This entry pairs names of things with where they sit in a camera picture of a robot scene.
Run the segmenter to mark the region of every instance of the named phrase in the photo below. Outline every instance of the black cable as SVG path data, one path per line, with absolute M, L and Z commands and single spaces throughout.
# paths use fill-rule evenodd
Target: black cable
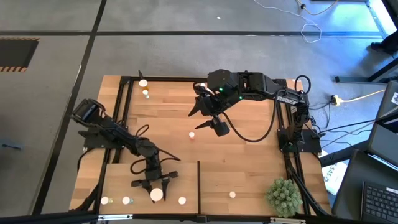
M 319 141 L 328 141 L 328 142 L 333 142 L 333 143 L 337 143 L 337 144 L 349 144 L 350 147 L 353 147 L 354 149 L 358 149 L 357 147 L 354 147 L 352 144 L 350 144 L 348 142 L 336 142 L 336 140 L 332 141 L 332 140 L 326 140 L 326 139 L 321 139 Z
M 310 93 L 310 90 L 311 90 L 311 80 L 310 80 L 310 78 L 307 77 L 306 75 L 299 75 L 299 76 L 296 78 L 296 80 L 294 81 L 294 90 L 297 91 L 297 81 L 298 81 L 301 77 L 305 78 L 305 79 L 308 81 L 308 89 L 307 89 L 307 91 L 304 92 L 304 94 L 303 94 L 303 95 L 305 96 L 305 95 L 309 94 L 309 93 Z
M 135 165 L 135 164 L 137 164 L 137 163 L 139 163 L 139 162 L 142 162 L 142 161 L 144 161 L 145 159 L 139 159 L 139 160 L 137 160 L 137 161 L 134 161 L 132 164 L 131 164 L 131 166 L 130 166 L 130 172 L 132 173 L 132 174 L 141 174 L 141 173 L 143 173 L 144 171 L 145 171 L 145 168 L 143 169 L 143 170 L 141 170 L 141 171 L 139 171 L 139 172 L 135 172 L 133 169 L 132 169 L 132 167 Z
M 181 159 L 178 158 L 177 156 L 175 156 L 175 155 L 173 155 L 173 154 L 171 154 L 171 153 L 169 153 L 169 152 L 167 152 L 167 151 L 165 151 L 165 150 L 163 150 L 163 149 L 159 149 L 159 148 L 157 148 L 157 149 L 158 149 L 160 152 L 163 152 L 164 154 L 167 154 L 167 155 L 173 157 L 176 161 L 181 161 Z
M 80 169 L 80 162 L 81 162 L 81 159 L 82 159 L 88 152 L 90 152 L 91 150 L 93 150 L 93 148 L 87 149 L 87 150 L 79 157 L 79 160 L 77 160 L 77 172 L 79 172 L 79 169 Z
M 161 164 L 163 161 L 166 161 L 166 160 L 181 161 L 180 159 L 176 159 L 176 158 L 165 158 L 165 159 L 162 159 L 162 160 L 159 162 L 159 164 Z
M 326 130 L 328 129 L 328 127 L 329 127 L 329 122 L 330 122 L 330 115 L 331 115 L 331 112 L 330 112 L 330 103 L 329 103 L 329 115 L 328 115 L 328 121 L 326 122 Z
M 321 138 L 321 137 L 319 136 L 319 134 L 316 133 L 312 128 L 308 127 L 308 125 L 307 125 L 306 123 L 304 123 L 304 125 L 305 125 L 312 133 L 314 133 L 316 136 L 318 136 L 319 138 Z
M 278 90 L 278 92 L 277 92 L 276 95 L 275 95 L 275 98 L 274 98 L 274 109 L 272 110 L 271 123 L 269 124 L 269 128 L 268 128 L 267 132 L 265 133 L 265 135 L 263 135 L 263 137 L 261 137 L 261 138 L 259 138 L 259 139 L 257 139 L 257 140 L 251 140 L 251 139 L 247 139 L 247 138 L 243 137 L 243 136 L 238 132 L 238 130 L 236 130 L 235 126 L 232 124 L 232 122 L 231 122 L 231 120 L 229 119 L 228 115 L 227 115 L 226 113 L 224 113 L 224 112 L 221 112 L 221 114 L 223 114 L 223 115 L 225 116 L 225 118 L 226 118 L 226 120 L 228 121 L 229 125 L 231 125 L 232 130 L 234 130 L 234 132 L 235 132 L 241 139 L 243 139 L 243 140 L 245 140 L 245 141 L 247 141 L 247 142 L 259 142 L 259 141 L 262 141 L 263 139 L 265 139 L 265 138 L 268 136 L 268 134 L 270 133 L 270 131 L 271 131 L 271 129 L 272 129 L 272 126 L 274 125 L 274 118 L 275 118 L 275 111 L 276 111 L 277 98 L 278 98 L 278 96 L 279 96 L 279 93 L 282 92 L 282 91 L 285 91 L 285 90 Z
M 319 107 L 319 108 L 309 108 L 309 109 L 310 109 L 310 110 L 319 110 L 319 109 L 322 109 L 322 108 L 328 106 L 328 104 L 330 104 L 330 102 L 329 102 L 329 103 L 325 103 L 323 106 L 321 106 L 321 107 Z
M 324 131 L 321 131 L 320 133 L 325 133 L 325 132 L 332 131 L 332 130 L 335 130 L 335 129 L 345 128 L 345 127 L 349 127 L 349 126 L 354 126 L 354 125 L 357 125 L 357 124 L 369 123 L 369 122 L 373 122 L 373 121 L 374 120 L 369 120 L 369 121 L 362 121 L 362 122 L 358 122 L 358 123 L 354 123 L 354 124 L 347 124 L 347 125 L 339 126 L 339 127 L 332 128 L 332 129 L 329 129 L 329 130 L 324 130 Z
M 139 129 L 137 130 L 136 136 L 137 136 L 137 137 L 142 136 L 146 131 L 148 131 L 148 129 L 149 129 L 149 125 L 148 125 L 148 124 L 143 125 L 141 128 L 139 128 Z
M 318 128 L 318 130 L 319 130 L 319 132 L 318 132 L 318 133 L 320 133 L 320 132 L 321 132 L 321 128 L 319 128 L 319 126 L 318 126 L 318 125 L 316 125 L 316 124 L 313 124 L 312 126 L 314 126 L 314 127 L 317 127 L 317 128 Z
M 351 133 L 351 132 L 348 132 L 348 131 L 329 131 L 329 132 L 331 132 L 331 133 L 347 133 L 347 134 L 352 134 L 352 135 L 359 135 L 359 134 L 361 134 L 363 132 L 366 132 L 366 131 L 372 131 L 372 130 L 363 130 L 363 131 L 360 131 L 358 133 Z

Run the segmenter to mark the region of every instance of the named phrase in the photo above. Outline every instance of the gray concrete floor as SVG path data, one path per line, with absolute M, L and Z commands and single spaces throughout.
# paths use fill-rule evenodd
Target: gray concrete floor
M 319 23 L 324 31 L 377 31 L 362 2 L 341 2 L 316 17 L 299 12 L 294 0 L 259 1 L 301 13 Z M 329 4 L 309 0 L 305 3 L 312 11 Z M 91 30 L 99 4 L 99 0 L 1 1 L 0 30 Z M 250 0 L 115 0 L 108 1 L 99 29 L 300 31 L 303 24 L 300 18 L 262 9 Z M 87 37 L 42 37 L 25 73 L 0 73 L 0 138 L 24 146 L 22 151 L 0 150 L 0 217 L 28 212 L 87 40 Z M 308 44 L 302 37 L 97 37 L 77 102 L 96 98 L 104 75 L 137 75 L 140 69 L 147 76 L 205 77 L 219 68 L 263 72 L 272 78 L 308 75 L 313 83 L 312 105 L 325 102 L 329 95 L 350 99 L 385 88 L 385 85 L 333 81 L 336 75 L 368 77 L 389 63 L 391 56 L 367 48 L 379 40 L 323 37 Z M 329 127 L 373 119 L 381 98 L 379 94 L 332 106 Z M 312 113 L 321 128 L 326 124 L 326 112 L 327 108 Z M 45 213 L 68 209 L 83 144 L 77 134 L 80 129 L 75 123 L 69 126 Z M 341 141 L 355 144 L 368 134 L 347 136 Z M 325 139 L 338 136 L 331 133 Z M 325 150 L 333 152 L 344 147 L 332 144 Z

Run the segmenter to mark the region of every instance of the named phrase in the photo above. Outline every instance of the yellow cable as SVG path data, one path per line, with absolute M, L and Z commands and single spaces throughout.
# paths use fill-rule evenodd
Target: yellow cable
M 361 100 L 361 99 L 366 98 L 368 96 L 375 95 L 377 93 L 381 93 L 382 91 L 385 91 L 385 90 L 375 91 L 374 93 L 368 94 L 366 96 L 361 96 L 361 97 L 358 97 L 358 98 L 354 98 L 354 99 L 351 99 L 351 100 L 341 100 L 340 102 L 344 102 L 344 103 L 354 102 L 356 100 Z
M 296 0 L 296 1 L 300 4 L 300 7 L 301 7 L 301 5 L 303 5 L 303 3 L 302 3 L 300 0 Z M 336 0 L 333 4 L 331 4 L 329 7 L 327 7 L 327 8 L 326 8 L 325 10 L 323 10 L 322 12 L 312 13 L 312 12 L 308 11 L 307 7 L 305 7 L 305 6 L 304 6 L 304 10 L 306 10 L 306 12 L 307 12 L 308 14 L 310 14 L 310 15 L 317 16 L 317 15 L 322 14 L 322 13 L 326 12 L 327 10 L 329 10 L 329 9 L 330 9 L 331 7 L 333 7 L 338 1 L 339 1 L 339 0 Z

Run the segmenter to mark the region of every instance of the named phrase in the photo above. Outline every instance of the laptop keyboard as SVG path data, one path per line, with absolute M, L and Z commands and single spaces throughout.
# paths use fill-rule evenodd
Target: laptop keyboard
M 367 185 L 364 198 L 363 212 L 398 224 L 398 194 Z

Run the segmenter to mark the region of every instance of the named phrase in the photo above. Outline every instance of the black stand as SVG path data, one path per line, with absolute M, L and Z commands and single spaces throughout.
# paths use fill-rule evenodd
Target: black stand
M 398 80 L 398 77 L 381 78 L 382 75 L 392 70 L 398 65 L 398 58 L 394 59 L 388 65 L 377 71 L 370 77 L 340 77 L 336 76 L 337 83 L 388 83 L 391 80 Z

